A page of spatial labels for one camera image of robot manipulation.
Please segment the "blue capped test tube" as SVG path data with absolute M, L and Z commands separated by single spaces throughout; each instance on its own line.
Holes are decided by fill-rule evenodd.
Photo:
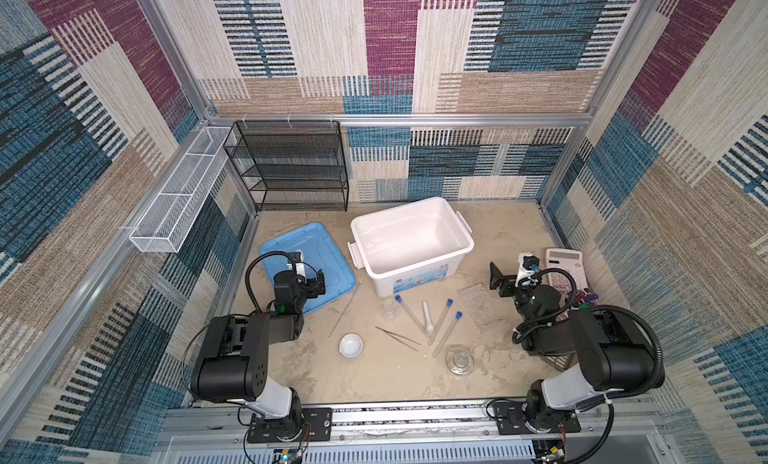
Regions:
M 437 357 L 441 353 L 442 349 L 445 347 L 446 343 L 448 342 L 451 333 L 455 329 L 457 323 L 461 320 L 462 316 L 463 316 L 463 313 L 461 311 L 456 312 L 455 316 L 452 318 L 452 320 L 450 321 L 450 324 L 445 330 L 443 337 L 440 340 L 438 346 L 432 352 L 433 357 Z
M 445 321 L 445 319 L 446 319 L 446 317 L 447 317 L 447 315 L 449 313 L 449 310 L 450 310 L 451 306 L 453 305 L 453 302 L 454 302 L 453 299 L 448 299 L 446 301 L 446 304 L 443 306 L 443 308 L 442 308 L 442 310 L 441 310 L 441 312 L 440 312 L 440 314 L 438 316 L 438 319 L 437 319 L 436 323 L 434 324 L 434 329 L 432 331 L 432 334 L 429 337 L 429 340 L 428 340 L 428 344 L 429 345 L 432 345 L 435 342 L 435 340 L 436 340 L 436 338 L 438 336 L 438 332 L 440 330 L 440 327 L 442 326 L 443 322 Z
M 429 333 L 426 330 L 425 326 L 421 323 L 421 321 L 416 317 L 414 312 L 411 310 L 411 308 L 405 303 L 401 295 L 397 294 L 394 296 L 396 302 L 405 310 L 406 314 L 411 318 L 411 320 L 414 322 L 416 327 L 419 329 L 419 331 L 424 334 L 426 337 L 429 337 Z

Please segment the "white ceramic pestle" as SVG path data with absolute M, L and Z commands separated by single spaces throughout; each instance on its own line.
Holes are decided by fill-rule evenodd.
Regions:
M 423 310 L 423 315 L 425 320 L 424 327 L 425 327 L 426 335 L 428 337 L 431 337 L 432 334 L 434 333 L 435 326 L 431 317 L 429 304 L 426 300 L 422 301 L 422 310 Z

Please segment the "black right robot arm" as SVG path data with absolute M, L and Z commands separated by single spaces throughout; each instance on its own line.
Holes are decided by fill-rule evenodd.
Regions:
M 489 265 L 490 289 L 512 298 L 522 318 L 513 330 L 513 343 L 533 357 L 575 354 L 577 362 L 555 377 L 534 381 L 523 401 L 489 400 L 487 416 L 502 435 L 557 433 L 559 444 L 534 457 L 536 463 L 585 463 L 608 442 L 616 401 L 664 383 L 660 339 L 627 308 L 581 303 L 581 290 L 567 270 L 544 268 L 530 253 L 520 254 L 518 264 L 514 275 Z M 600 437 L 580 455 L 571 455 L 567 437 L 579 431 L 579 414 L 601 405 L 607 408 L 607 419 Z

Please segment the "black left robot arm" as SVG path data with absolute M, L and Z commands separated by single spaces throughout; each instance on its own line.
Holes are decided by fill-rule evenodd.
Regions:
M 283 257 L 288 267 L 272 280 L 274 299 L 260 306 L 251 273 L 261 261 Z M 246 439 L 251 442 L 294 442 L 310 439 L 312 424 L 303 416 L 296 390 L 277 383 L 268 375 L 269 347 L 294 341 L 304 327 L 308 300 L 325 293 L 322 271 L 307 264 L 299 251 L 270 251 L 251 261 L 245 271 L 246 292 L 254 311 L 214 318 L 202 330 L 204 336 L 193 366 L 189 390 L 200 400 L 236 404 L 253 413 Z

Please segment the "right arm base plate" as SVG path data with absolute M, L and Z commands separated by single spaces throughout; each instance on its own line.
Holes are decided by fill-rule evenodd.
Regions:
M 581 425 L 574 411 L 554 410 L 546 406 L 529 408 L 526 402 L 515 400 L 495 401 L 489 407 L 490 416 L 496 421 L 500 435 L 528 434 L 575 434 Z

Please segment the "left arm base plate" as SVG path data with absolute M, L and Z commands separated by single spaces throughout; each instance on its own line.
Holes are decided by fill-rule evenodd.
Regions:
M 327 442 L 331 437 L 333 410 L 330 407 L 290 411 L 282 419 L 253 417 L 246 432 L 247 444 Z

